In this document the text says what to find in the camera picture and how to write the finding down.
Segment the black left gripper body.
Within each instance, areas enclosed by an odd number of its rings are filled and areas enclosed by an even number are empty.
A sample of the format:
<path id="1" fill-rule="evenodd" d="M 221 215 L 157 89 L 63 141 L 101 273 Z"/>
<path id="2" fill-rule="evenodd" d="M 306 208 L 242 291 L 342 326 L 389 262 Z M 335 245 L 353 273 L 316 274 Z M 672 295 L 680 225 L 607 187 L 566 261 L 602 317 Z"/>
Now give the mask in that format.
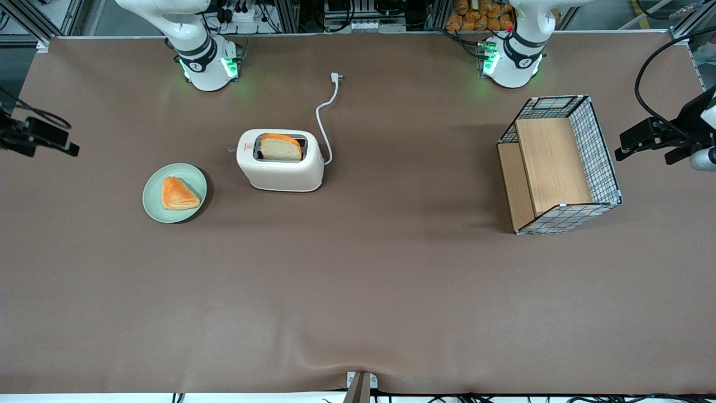
<path id="1" fill-rule="evenodd" d="M 640 152 L 666 147 L 683 148 L 690 141 L 680 131 L 657 118 L 646 118 L 619 135 L 620 152 Z"/>

